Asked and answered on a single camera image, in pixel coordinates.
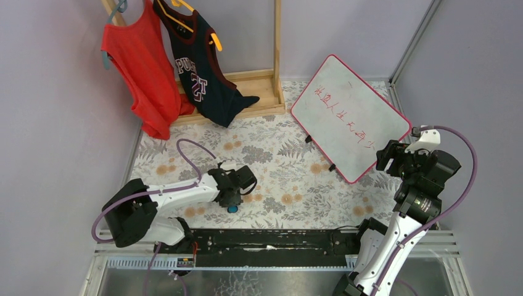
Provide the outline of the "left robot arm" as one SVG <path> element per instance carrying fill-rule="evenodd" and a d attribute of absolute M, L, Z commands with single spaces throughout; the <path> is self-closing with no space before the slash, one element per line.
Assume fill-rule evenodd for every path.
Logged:
<path fill-rule="evenodd" d="M 148 186 L 140 178 L 132 179 L 102 207 L 97 218 L 105 220 L 112 237 L 100 238 L 96 228 L 91 234 L 98 242 L 113 242 L 118 248 L 140 241 L 179 245 L 191 239 L 191 230 L 182 218 L 166 218 L 164 213 L 210 202 L 234 213 L 242 196 L 256 186 L 257 179 L 247 165 L 212 168 L 196 178 L 164 185 Z"/>

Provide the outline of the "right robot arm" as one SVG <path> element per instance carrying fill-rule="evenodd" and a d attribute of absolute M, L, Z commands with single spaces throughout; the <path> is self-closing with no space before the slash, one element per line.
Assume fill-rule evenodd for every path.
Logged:
<path fill-rule="evenodd" d="M 396 140 L 376 155 L 377 170 L 402 180 L 396 204 L 388 225 L 374 218 L 359 225 L 355 267 L 340 278 L 333 295 L 389 295 L 410 252 L 427 233 L 418 229 L 441 214 L 438 196 L 461 168 L 447 152 L 425 148 L 410 152 L 407 144 Z"/>

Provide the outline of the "pink framed whiteboard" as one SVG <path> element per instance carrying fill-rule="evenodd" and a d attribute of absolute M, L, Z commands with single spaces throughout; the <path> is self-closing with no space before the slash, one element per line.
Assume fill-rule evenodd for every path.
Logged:
<path fill-rule="evenodd" d="M 390 140 L 401 141 L 411 122 L 336 55 L 320 68 L 291 114 L 349 184 L 377 161 Z"/>

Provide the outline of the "blue whiteboard eraser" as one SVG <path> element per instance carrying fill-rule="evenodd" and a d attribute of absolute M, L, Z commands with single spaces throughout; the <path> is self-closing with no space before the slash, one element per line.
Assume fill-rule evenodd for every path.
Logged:
<path fill-rule="evenodd" d="M 238 209 L 239 209 L 238 206 L 231 206 L 231 207 L 227 208 L 227 212 L 228 213 L 237 213 Z"/>

